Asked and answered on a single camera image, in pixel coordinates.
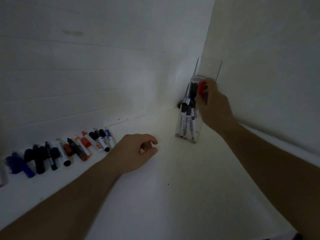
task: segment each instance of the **dark mark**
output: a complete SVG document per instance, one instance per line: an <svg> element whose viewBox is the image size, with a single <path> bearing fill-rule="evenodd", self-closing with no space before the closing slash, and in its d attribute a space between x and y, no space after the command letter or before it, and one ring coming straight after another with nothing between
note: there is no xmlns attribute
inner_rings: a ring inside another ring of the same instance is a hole
<svg viewBox="0 0 320 240"><path fill-rule="evenodd" d="M66 34L66 35L72 35L72 36L78 36L78 37L82 37L83 36L83 32L82 31L63 30L62 32L64 34Z"/></svg>

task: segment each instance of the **clear plastic holder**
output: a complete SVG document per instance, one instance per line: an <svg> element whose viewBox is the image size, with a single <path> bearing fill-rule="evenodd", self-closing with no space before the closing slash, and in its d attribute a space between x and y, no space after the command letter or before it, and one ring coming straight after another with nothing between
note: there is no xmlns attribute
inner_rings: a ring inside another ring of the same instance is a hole
<svg viewBox="0 0 320 240"><path fill-rule="evenodd" d="M203 124L200 110L194 98L197 96L201 81L211 78L216 80L221 62L213 59L198 58L190 83L187 86L183 103L180 105L175 136L192 143L197 143Z"/></svg>

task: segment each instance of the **white wall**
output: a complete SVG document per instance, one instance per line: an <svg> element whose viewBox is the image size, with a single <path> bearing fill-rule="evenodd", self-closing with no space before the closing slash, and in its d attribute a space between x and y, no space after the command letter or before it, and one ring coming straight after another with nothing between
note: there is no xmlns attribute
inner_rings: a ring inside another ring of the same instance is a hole
<svg viewBox="0 0 320 240"><path fill-rule="evenodd" d="M320 0L216 0L203 56L243 123L320 155Z"/></svg>
<svg viewBox="0 0 320 240"><path fill-rule="evenodd" d="M171 108L215 0L0 0L2 152Z"/></svg>

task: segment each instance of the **white paneled wall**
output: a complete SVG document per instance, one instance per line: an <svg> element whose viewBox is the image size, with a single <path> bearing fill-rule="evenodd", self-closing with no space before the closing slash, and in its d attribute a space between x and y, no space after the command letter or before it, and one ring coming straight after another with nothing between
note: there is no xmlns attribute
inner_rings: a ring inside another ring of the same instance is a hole
<svg viewBox="0 0 320 240"><path fill-rule="evenodd" d="M176 105L215 0L0 0L2 153Z"/></svg>

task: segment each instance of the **hand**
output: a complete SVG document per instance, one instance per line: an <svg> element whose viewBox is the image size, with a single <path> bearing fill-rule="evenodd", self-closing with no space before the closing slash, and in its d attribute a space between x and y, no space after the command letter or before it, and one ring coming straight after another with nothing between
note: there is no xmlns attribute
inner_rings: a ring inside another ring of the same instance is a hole
<svg viewBox="0 0 320 240"><path fill-rule="evenodd" d="M232 115L228 98L218 91L216 82L212 79L207 79L206 82L208 88L195 101L203 122L217 133L222 133L237 122Z"/></svg>
<svg viewBox="0 0 320 240"><path fill-rule="evenodd" d="M158 141L149 134L125 135L109 152L106 160L119 175L129 173L140 168L158 152L151 143L156 145Z"/></svg>

